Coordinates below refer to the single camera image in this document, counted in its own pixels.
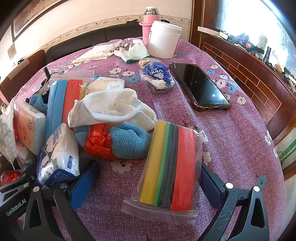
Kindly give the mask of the blue floral tissue pack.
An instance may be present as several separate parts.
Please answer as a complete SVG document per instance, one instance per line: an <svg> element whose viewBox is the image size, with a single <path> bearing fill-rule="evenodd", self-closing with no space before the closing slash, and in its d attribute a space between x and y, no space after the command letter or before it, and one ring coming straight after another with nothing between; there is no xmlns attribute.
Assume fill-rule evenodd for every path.
<svg viewBox="0 0 296 241"><path fill-rule="evenodd" d="M79 175L78 142L74 132L62 123L38 156L36 184L42 189L50 189L71 182Z"/></svg>

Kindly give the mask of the pink tissue pack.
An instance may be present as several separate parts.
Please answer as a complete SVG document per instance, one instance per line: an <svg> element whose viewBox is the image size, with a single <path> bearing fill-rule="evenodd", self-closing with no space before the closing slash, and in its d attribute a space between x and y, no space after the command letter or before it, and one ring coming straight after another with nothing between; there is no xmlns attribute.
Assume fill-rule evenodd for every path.
<svg viewBox="0 0 296 241"><path fill-rule="evenodd" d="M13 99L13 108L15 134L37 156L45 144L46 116L22 100Z"/></svg>

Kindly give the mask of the yellow red sponge pack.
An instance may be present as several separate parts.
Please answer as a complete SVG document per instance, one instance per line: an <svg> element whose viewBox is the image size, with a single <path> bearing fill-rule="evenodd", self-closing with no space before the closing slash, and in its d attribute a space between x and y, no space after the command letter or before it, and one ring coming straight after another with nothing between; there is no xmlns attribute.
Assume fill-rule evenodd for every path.
<svg viewBox="0 0 296 241"><path fill-rule="evenodd" d="M150 221L194 225L202 149L203 137L195 130L158 121L140 180L121 211Z"/></svg>

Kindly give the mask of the small blue cloth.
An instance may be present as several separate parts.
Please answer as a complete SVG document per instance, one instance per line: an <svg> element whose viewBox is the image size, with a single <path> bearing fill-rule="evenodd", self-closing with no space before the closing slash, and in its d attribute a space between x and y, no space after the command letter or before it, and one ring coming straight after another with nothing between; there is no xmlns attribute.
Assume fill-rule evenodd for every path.
<svg viewBox="0 0 296 241"><path fill-rule="evenodd" d="M29 105L31 105L44 115L47 115L48 104L44 103L44 100L41 96L36 94L32 95L29 100Z"/></svg>

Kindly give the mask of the blue cloth with red bag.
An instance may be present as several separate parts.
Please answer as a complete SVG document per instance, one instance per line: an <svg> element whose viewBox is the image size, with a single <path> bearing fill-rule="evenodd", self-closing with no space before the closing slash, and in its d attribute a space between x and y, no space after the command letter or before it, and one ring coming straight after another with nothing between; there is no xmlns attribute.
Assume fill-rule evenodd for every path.
<svg viewBox="0 0 296 241"><path fill-rule="evenodd" d="M136 125L99 123L74 128L81 147L91 156L106 160L138 161L149 152L152 135Z"/></svg>

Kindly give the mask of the blue red sponge pack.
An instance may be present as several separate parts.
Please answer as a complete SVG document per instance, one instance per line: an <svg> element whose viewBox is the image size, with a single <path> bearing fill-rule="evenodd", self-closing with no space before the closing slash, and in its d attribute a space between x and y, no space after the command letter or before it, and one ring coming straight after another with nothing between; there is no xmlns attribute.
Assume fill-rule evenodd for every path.
<svg viewBox="0 0 296 241"><path fill-rule="evenodd" d="M45 139L65 123L75 100L81 100L86 95L86 88L94 81L94 72L78 70L73 72L54 73L49 79L50 92L45 125Z"/></svg>

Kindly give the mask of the white towel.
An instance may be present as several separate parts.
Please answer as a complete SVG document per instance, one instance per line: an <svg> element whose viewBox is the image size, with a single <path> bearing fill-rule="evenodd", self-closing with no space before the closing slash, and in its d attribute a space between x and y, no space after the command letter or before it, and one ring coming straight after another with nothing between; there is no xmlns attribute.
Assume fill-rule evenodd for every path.
<svg viewBox="0 0 296 241"><path fill-rule="evenodd" d="M97 91L82 100L75 100L67 121L71 128L98 123L129 123L151 131L157 117L153 109L138 99L135 90L124 88Z"/></svg>

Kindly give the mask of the white tissue pack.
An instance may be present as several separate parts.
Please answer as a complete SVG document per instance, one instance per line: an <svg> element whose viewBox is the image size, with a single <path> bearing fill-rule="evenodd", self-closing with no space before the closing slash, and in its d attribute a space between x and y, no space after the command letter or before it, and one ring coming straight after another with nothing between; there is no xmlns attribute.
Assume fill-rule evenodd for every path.
<svg viewBox="0 0 296 241"><path fill-rule="evenodd" d="M88 85L86 94L98 91L123 89L125 87L125 80L119 78L99 77Z"/></svg>

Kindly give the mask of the white red plastic bag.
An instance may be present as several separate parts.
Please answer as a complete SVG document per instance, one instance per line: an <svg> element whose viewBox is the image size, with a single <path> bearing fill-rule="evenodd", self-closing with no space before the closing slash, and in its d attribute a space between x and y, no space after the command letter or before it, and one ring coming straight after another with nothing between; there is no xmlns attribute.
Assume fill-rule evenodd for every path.
<svg viewBox="0 0 296 241"><path fill-rule="evenodd" d="M1 115L1 153L11 163L14 169L14 161L16 158L16 138L14 131L14 101L12 98L11 102L7 106L5 112Z"/></svg>

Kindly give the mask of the wooden sideboard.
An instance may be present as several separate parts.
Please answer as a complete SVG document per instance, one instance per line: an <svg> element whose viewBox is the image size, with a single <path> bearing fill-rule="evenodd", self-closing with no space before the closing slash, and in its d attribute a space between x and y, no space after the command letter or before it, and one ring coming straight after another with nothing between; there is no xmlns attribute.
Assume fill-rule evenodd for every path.
<svg viewBox="0 0 296 241"><path fill-rule="evenodd" d="M245 50L201 33L199 48L222 65L249 96L275 145L295 127L295 95L275 72Z"/></svg>

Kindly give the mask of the blue white tissue bag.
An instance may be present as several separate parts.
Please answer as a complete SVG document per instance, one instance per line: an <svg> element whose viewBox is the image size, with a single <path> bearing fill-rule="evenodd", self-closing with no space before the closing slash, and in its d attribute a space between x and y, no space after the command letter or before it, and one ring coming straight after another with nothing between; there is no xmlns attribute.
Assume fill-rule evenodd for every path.
<svg viewBox="0 0 296 241"><path fill-rule="evenodd" d="M163 93L175 86L175 79L162 61L154 58L144 58L138 61L141 80L154 93Z"/></svg>

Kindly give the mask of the white work glove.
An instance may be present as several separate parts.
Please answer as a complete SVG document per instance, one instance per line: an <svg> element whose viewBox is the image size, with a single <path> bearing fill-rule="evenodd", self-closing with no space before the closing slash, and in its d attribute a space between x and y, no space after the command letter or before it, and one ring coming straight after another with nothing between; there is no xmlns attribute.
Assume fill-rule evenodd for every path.
<svg viewBox="0 0 296 241"><path fill-rule="evenodd" d="M115 50L114 55L120 57L125 63L137 62L150 57L144 42L140 39L134 39L128 50L123 47Z"/></svg>

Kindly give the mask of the white plastic jar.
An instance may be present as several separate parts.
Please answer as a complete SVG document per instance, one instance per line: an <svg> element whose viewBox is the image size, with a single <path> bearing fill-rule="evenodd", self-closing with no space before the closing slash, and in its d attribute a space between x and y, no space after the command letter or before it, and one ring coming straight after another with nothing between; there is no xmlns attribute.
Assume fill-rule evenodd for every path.
<svg viewBox="0 0 296 241"><path fill-rule="evenodd" d="M149 34L149 55L161 59L173 58L181 33L182 28L179 26L154 21Z"/></svg>

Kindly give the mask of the black sofa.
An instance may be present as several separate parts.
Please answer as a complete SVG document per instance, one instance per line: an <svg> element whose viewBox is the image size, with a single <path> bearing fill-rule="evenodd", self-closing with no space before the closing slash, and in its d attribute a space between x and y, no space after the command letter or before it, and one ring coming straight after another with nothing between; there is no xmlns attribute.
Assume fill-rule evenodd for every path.
<svg viewBox="0 0 296 241"><path fill-rule="evenodd" d="M45 63L51 63L79 50L93 47L115 39L126 39L142 36L142 27L137 20L114 25L84 33L59 43L46 51Z"/></svg>

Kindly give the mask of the pink thermos bottle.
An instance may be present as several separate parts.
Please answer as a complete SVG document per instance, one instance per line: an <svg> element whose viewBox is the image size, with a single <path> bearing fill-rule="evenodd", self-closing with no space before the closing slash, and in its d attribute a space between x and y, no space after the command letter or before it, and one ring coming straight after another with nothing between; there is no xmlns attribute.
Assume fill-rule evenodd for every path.
<svg viewBox="0 0 296 241"><path fill-rule="evenodd" d="M148 46L149 34L151 31L151 26L154 21L160 21L161 15L159 13L159 8L157 6L148 6L145 9L143 15L143 20L139 23L142 26L142 40L145 46Z"/></svg>

